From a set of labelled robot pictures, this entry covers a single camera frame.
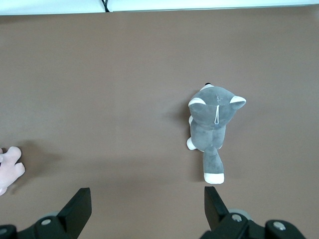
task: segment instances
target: brown backdrop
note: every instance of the brown backdrop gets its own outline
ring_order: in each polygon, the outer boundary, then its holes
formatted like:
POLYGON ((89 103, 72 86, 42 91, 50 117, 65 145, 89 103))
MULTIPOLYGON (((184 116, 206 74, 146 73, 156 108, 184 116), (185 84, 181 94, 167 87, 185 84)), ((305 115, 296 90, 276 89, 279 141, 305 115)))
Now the brown backdrop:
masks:
POLYGON ((19 230, 80 187, 80 238, 199 238, 202 153, 187 103, 206 82, 247 99, 220 155, 229 208, 318 238, 316 7, 0 17, 0 147, 26 173, 0 197, 19 230))

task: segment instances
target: plush toy paw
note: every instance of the plush toy paw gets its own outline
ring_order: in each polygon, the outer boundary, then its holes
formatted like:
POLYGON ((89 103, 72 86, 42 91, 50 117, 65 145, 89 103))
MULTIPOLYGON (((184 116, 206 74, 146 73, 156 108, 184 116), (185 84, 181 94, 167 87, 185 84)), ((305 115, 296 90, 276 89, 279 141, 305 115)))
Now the plush toy paw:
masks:
POLYGON ((21 150, 18 147, 11 147, 7 153, 0 149, 0 196, 3 195, 18 177, 25 172, 24 165, 16 162, 21 157, 21 150))
POLYGON ((194 146, 193 142, 191 141, 191 138, 189 138, 189 139, 187 140, 186 144, 187 144, 187 147, 188 147, 189 150, 194 150, 194 149, 196 149, 196 147, 194 146))

